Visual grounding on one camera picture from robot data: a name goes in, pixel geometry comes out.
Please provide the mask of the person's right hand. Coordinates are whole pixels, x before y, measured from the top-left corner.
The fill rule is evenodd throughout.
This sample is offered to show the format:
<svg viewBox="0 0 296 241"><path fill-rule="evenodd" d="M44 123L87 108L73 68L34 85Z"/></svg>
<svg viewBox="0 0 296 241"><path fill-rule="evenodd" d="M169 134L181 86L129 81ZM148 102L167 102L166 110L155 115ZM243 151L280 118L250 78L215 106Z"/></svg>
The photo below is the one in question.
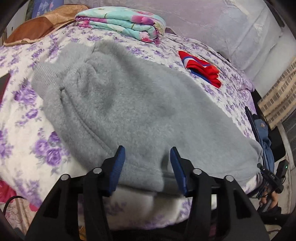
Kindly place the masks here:
<svg viewBox="0 0 296 241"><path fill-rule="evenodd" d="M276 193L275 191L270 193L270 192L268 192L268 189L265 189L263 196L260 198L259 206L262 207L263 205L267 204L268 202L270 204L269 204L269 207L267 208L267 210L271 210L274 207L276 207L278 204L278 193Z"/></svg>

